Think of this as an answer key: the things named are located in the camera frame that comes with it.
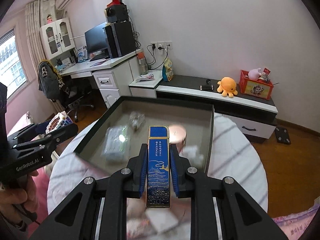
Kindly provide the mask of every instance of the red storage basket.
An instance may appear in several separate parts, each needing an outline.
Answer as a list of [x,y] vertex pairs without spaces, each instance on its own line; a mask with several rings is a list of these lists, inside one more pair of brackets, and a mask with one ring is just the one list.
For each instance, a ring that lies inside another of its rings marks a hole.
[[248,73],[248,71],[241,70],[239,82],[241,93],[270,100],[273,89],[271,81],[269,81],[269,83],[265,83],[260,79],[256,81],[252,80],[248,77]]

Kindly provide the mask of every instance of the drawer handle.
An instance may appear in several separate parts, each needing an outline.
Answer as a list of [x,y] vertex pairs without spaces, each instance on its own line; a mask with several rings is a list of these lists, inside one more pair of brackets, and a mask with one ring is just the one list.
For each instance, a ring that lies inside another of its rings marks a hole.
[[256,129],[255,129],[255,128],[250,129],[250,128],[246,128],[245,126],[243,126],[242,128],[243,128],[243,129],[246,129],[246,130],[248,130],[248,131],[256,131]]

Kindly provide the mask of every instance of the orange octopus plush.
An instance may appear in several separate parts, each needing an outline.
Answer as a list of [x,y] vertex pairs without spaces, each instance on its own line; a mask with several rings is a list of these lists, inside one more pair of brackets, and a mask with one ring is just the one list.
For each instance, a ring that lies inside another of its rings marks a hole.
[[218,85],[217,91],[218,93],[222,92],[223,97],[228,95],[230,98],[233,98],[233,95],[236,96],[238,94],[238,91],[236,90],[237,84],[232,78],[224,77],[218,82]]

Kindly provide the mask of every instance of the metal bolt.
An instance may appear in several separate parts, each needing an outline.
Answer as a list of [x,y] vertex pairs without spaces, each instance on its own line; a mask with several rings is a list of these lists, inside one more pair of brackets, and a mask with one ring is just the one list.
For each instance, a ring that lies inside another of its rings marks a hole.
[[191,174],[194,174],[194,173],[197,173],[197,168],[195,168],[195,167],[189,167],[188,169],[187,169],[187,171],[189,172],[189,173],[191,173]]
[[235,180],[231,177],[225,177],[224,178],[224,182],[227,183],[227,184],[232,184],[235,182]]
[[131,170],[130,170],[129,168],[123,168],[123,169],[121,170],[121,173],[122,173],[123,175],[129,174],[130,172],[131,172]]
[[86,177],[85,179],[84,179],[84,184],[91,184],[92,182],[93,182],[93,178],[92,177]]

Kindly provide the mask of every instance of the drawer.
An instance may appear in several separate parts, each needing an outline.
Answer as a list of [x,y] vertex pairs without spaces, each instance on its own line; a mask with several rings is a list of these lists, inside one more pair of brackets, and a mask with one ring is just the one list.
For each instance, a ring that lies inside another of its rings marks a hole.
[[146,89],[146,88],[132,88],[130,87],[133,97],[140,98],[157,98],[155,89]]
[[100,93],[108,108],[121,97],[119,89],[100,89]]
[[99,89],[117,89],[113,73],[93,74]]
[[70,76],[71,76],[71,78],[91,77],[92,73],[91,73],[91,71],[87,71],[87,72],[73,74]]
[[236,123],[237,127],[244,134],[253,135],[261,138],[269,139],[273,131],[275,130],[275,126],[255,122],[239,117],[234,117],[230,115],[224,114],[223,116],[229,118],[233,122]]

